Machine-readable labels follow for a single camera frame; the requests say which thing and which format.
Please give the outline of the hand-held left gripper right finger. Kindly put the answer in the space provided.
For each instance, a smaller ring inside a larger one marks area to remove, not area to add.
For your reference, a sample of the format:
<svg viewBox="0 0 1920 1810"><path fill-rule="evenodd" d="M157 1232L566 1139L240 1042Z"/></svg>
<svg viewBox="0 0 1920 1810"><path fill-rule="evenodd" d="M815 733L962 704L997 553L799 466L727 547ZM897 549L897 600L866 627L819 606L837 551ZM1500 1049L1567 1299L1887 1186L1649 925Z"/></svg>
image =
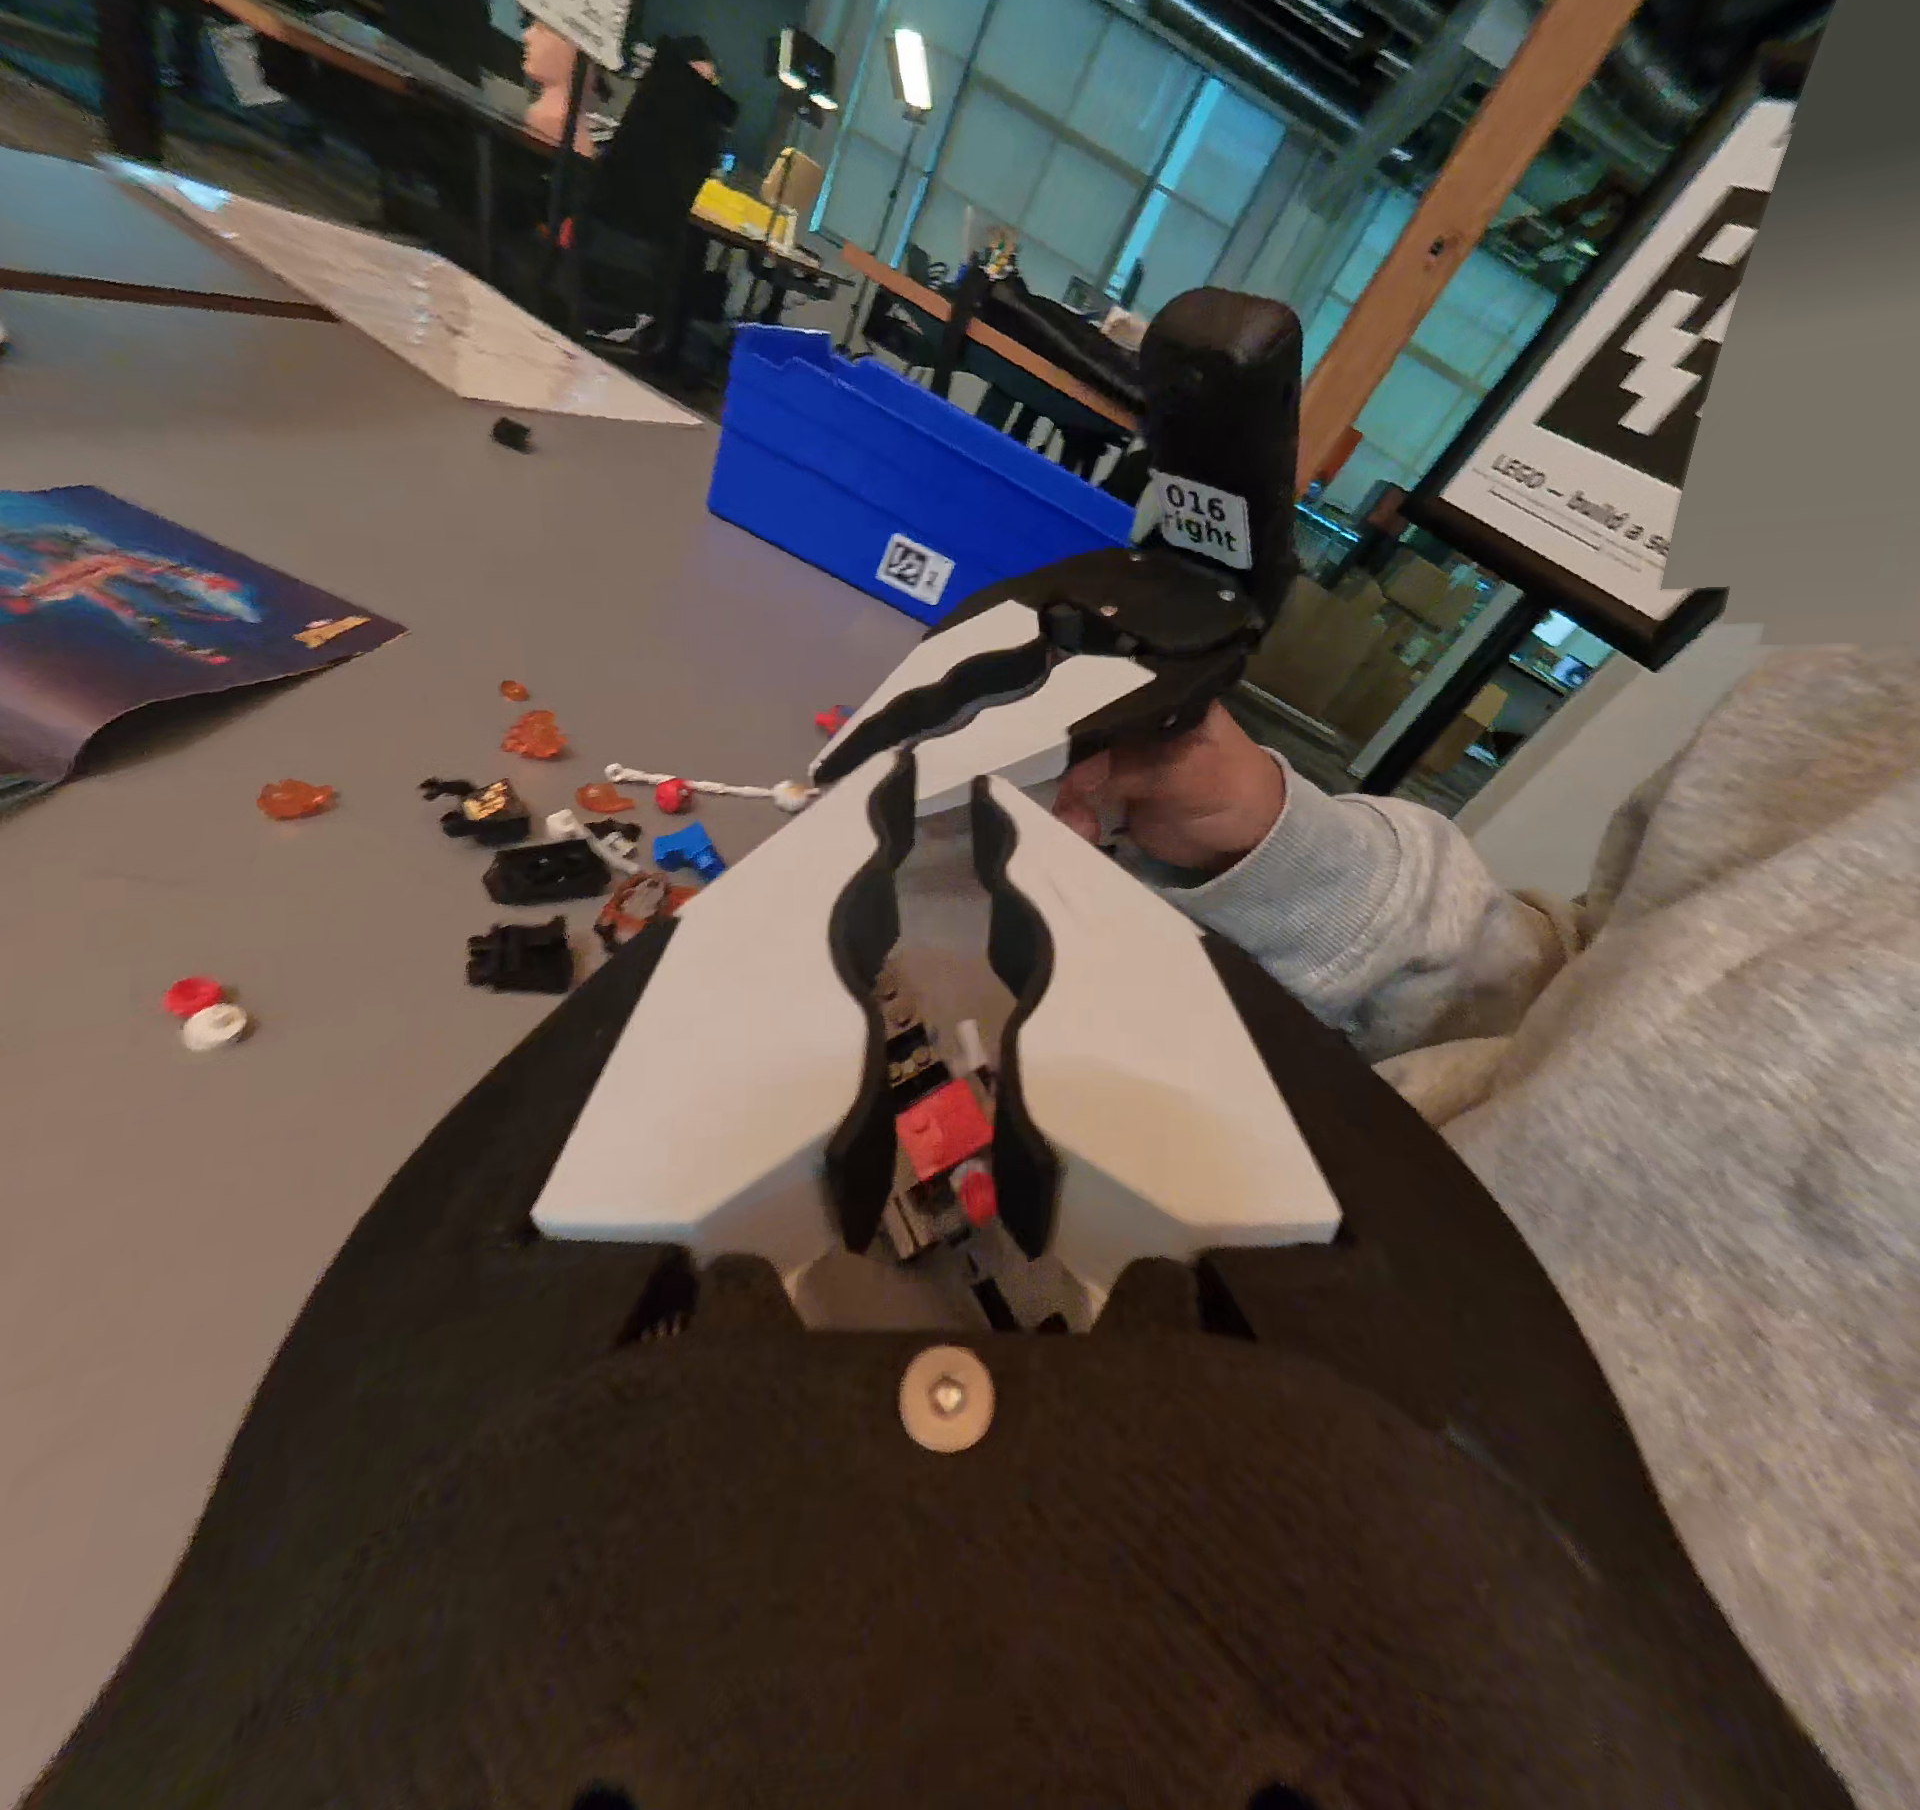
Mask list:
<svg viewBox="0 0 1920 1810"><path fill-rule="evenodd" d="M1030 1259L1323 1246L1342 1212L1199 927L999 775L973 781L999 1217Z"/></svg>

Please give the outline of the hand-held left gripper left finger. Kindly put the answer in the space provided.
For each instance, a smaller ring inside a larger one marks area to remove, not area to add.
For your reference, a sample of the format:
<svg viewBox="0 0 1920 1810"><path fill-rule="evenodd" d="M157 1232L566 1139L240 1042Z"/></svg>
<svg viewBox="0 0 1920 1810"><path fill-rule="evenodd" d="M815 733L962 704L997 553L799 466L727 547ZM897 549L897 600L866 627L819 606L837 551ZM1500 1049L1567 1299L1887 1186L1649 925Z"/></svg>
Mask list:
<svg viewBox="0 0 1920 1810"><path fill-rule="evenodd" d="M640 941L640 997L531 1208L556 1243L819 1259L891 1188L880 972L915 839L882 752Z"/></svg>

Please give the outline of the black red lego motorbike build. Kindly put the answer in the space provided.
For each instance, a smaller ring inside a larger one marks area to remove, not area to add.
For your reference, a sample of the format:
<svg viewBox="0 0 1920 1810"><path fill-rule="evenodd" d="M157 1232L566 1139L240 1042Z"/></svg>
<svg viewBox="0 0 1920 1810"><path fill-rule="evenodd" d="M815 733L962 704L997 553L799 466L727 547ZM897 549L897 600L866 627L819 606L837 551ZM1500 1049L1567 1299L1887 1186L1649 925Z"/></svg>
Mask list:
<svg viewBox="0 0 1920 1810"><path fill-rule="evenodd" d="M911 1267L970 1246L1001 1220L997 1049L977 1014L951 1005L948 992L927 997L897 960L882 969L877 1002L894 1126L882 1243Z"/></svg>

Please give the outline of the orange flame lego wheel assembly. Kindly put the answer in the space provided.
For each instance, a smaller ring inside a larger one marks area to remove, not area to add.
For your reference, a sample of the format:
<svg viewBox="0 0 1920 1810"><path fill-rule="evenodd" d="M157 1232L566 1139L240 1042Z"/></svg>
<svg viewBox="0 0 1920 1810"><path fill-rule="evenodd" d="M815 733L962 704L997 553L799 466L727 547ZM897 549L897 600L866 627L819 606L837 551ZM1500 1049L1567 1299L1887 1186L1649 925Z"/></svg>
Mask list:
<svg viewBox="0 0 1920 1810"><path fill-rule="evenodd" d="M655 924L670 922L694 897L694 887L656 872L639 872L612 888L593 920L593 933L601 948L613 954Z"/></svg>

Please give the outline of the black lego clip brick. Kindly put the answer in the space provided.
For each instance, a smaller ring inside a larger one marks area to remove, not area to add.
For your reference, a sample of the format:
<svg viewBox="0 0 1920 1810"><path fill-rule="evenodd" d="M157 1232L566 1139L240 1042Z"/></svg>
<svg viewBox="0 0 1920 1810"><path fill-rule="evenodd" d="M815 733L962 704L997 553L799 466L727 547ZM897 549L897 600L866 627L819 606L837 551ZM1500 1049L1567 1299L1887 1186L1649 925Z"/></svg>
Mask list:
<svg viewBox="0 0 1920 1810"><path fill-rule="evenodd" d="M577 960L568 920L496 924L468 936L466 981L518 997L562 998L574 989Z"/></svg>

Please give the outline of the black lego plate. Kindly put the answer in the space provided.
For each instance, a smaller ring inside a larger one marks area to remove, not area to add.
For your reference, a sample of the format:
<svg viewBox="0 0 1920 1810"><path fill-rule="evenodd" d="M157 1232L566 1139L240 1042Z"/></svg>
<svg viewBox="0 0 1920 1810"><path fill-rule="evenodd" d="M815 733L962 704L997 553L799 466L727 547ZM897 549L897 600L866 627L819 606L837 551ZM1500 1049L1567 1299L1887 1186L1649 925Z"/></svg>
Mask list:
<svg viewBox="0 0 1920 1810"><path fill-rule="evenodd" d="M613 877L613 865L589 839L564 839L498 850L481 887L495 904L547 907L602 897Z"/></svg>

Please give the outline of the lego instruction booklet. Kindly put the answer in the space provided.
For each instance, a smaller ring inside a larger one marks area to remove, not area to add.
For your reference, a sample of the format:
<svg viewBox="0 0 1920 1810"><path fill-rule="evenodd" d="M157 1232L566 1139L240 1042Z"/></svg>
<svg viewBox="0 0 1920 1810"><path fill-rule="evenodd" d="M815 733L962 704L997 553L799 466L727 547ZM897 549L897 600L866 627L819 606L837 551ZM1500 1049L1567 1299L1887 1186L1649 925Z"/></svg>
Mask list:
<svg viewBox="0 0 1920 1810"><path fill-rule="evenodd" d="M300 680L407 625L107 490L2 493L2 804L146 708Z"/></svg>

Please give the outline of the blue plastic bin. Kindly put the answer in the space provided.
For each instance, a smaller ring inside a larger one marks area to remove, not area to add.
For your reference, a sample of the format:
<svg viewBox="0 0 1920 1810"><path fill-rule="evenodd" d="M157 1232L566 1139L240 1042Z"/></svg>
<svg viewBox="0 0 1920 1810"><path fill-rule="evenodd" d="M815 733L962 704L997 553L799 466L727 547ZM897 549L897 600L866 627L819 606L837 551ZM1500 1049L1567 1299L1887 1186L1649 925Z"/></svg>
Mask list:
<svg viewBox="0 0 1920 1810"><path fill-rule="evenodd" d="M935 625L966 598L1122 549L1131 504L827 333L740 326L710 511Z"/></svg>

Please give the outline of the wooden work table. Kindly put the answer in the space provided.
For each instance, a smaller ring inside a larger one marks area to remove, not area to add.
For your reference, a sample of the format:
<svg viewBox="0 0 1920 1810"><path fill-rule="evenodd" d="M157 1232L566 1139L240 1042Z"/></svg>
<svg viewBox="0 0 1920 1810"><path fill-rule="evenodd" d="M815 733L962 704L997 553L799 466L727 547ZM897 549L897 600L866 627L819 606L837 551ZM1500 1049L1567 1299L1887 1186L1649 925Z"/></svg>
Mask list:
<svg viewBox="0 0 1920 1810"><path fill-rule="evenodd" d="M999 365L1013 367L1028 381L1044 385L1062 400L1077 406L1077 410L1099 417L1105 427L1129 436L1138 434L1141 417L1137 410L1112 402L1102 391L1071 376L1062 363L984 321L977 314L977 290L946 296L882 263L857 244L842 244L838 260L871 286L875 294L913 306L938 324L941 344L935 358L938 393L946 395L953 374L962 367L967 350L973 349Z"/></svg>

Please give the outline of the stack of cardboard boxes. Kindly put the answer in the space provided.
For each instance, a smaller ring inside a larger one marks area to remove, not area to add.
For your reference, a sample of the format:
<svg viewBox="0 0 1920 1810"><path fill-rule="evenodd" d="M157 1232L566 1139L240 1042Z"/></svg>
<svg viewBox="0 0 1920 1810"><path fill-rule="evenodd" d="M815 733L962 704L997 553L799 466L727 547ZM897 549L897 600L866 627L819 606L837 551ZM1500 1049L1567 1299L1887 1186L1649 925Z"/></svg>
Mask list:
<svg viewBox="0 0 1920 1810"><path fill-rule="evenodd" d="M1397 549L1381 574L1294 581L1234 696L1239 723L1323 791L1357 791L1377 735L1497 597L1471 563Z"/></svg>

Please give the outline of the black gold minifigure torso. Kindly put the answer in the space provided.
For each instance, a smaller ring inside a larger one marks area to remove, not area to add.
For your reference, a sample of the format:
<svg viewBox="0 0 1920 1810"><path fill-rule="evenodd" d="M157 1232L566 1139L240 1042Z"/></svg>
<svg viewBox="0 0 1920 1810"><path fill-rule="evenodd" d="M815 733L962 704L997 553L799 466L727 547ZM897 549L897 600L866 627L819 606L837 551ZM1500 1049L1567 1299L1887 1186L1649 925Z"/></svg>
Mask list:
<svg viewBox="0 0 1920 1810"><path fill-rule="evenodd" d="M531 839L531 811L513 781L466 781L428 778L420 796L442 804L437 828L448 841L464 841L493 850L516 849Z"/></svg>

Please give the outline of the black framed sign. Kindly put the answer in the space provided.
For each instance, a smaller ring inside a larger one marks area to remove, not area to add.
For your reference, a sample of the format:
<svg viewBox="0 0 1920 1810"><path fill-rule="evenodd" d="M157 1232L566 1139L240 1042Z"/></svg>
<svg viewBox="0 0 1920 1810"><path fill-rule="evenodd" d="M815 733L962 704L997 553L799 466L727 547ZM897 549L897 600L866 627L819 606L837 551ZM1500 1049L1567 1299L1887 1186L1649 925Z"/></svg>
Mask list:
<svg viewBox="0 0 1920 1810"><path fill-rule="evenodd" d="M1727 606L1668 551L1798 105L1751 72L1715 108L1402 504L1645 670Z"/></svg>

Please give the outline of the light panel on stand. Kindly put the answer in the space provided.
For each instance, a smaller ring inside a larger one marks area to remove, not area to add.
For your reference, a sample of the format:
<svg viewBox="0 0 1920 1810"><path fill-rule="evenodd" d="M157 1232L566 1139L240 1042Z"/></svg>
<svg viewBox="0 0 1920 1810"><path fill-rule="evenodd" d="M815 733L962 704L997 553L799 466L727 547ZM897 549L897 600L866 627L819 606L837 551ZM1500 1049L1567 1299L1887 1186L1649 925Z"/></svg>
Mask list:
<svg viewBox="0 0 1920 1810"><path fill-rule="evenodd" d="M891 83L907 132L882 212L882 259L891 257L887 238L915 164L917 142L935 117L937 105L931 51L921 31L911 24L897 24L887 48Z"/></svg>

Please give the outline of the white cardboard sheet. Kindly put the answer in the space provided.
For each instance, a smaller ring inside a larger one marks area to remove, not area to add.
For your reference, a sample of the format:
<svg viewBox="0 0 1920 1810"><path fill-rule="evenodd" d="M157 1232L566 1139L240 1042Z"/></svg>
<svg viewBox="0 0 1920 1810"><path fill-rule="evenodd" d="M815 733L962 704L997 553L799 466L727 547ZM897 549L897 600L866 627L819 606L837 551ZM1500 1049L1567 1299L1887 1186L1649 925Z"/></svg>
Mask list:
<svg viewBox="0 0 1920 1810"><path fill-rule="evenodd" d="M698 424L429 249L126 158L103 156L98 167L455 395L503 410Z"/></svg>

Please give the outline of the pink mannequin head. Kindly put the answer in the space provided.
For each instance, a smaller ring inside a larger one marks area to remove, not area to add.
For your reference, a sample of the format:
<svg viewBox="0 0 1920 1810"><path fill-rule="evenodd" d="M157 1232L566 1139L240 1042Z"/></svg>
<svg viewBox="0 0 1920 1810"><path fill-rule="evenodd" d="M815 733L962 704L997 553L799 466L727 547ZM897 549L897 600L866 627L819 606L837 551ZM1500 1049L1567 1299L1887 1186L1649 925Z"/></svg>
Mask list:
<svg viewBox="0 0 1920 1810"><path fill-rule="evenodd" d="M525 133L545 146L562 147L564 133L572 126L574 151L595 158L587 99L590 64L580 62L577 46L530 14L521 31L521 74L530 93L521 117Z"/></svg>

